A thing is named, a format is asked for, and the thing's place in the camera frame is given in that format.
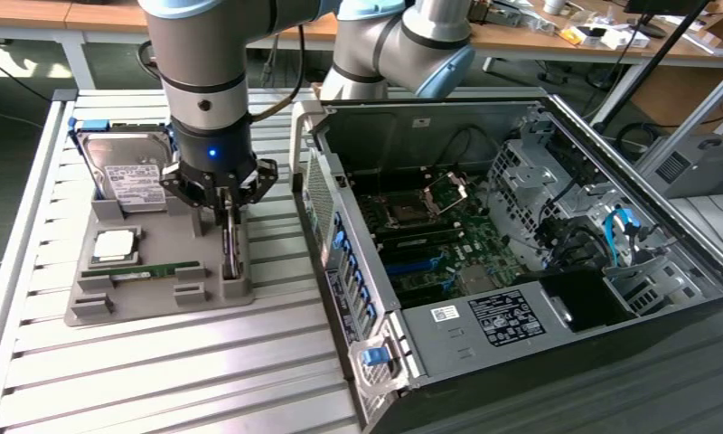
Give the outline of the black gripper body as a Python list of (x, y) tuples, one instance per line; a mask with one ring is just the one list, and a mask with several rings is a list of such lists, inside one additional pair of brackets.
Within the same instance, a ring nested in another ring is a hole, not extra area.
[(172, 118), (180, 150), (180, 171), (194, 182), (237, 188), (257, 167), (250, 142), (250, 118), (216, 129), (190, 127)]

